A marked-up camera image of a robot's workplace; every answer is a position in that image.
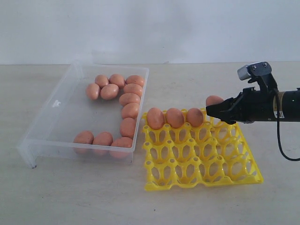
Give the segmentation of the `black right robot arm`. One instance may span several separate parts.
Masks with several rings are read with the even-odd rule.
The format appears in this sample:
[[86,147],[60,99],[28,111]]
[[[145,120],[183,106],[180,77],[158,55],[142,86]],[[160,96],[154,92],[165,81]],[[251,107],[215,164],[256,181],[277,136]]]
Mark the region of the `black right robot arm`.
[[282,122],[299,122],[300,91],[263,92],[254,87],[245,88],[235,98],[207,106],[206,113],[230,125],[276,121],[277,118]]

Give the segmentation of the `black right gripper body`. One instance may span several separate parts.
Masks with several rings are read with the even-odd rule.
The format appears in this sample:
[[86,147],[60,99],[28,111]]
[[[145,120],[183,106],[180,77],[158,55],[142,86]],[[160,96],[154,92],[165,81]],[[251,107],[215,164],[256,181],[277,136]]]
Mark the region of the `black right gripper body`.
[[276,93],[275,90],[263,92],[253,87],[243,89],[231,102],[231,122],[275,121]]

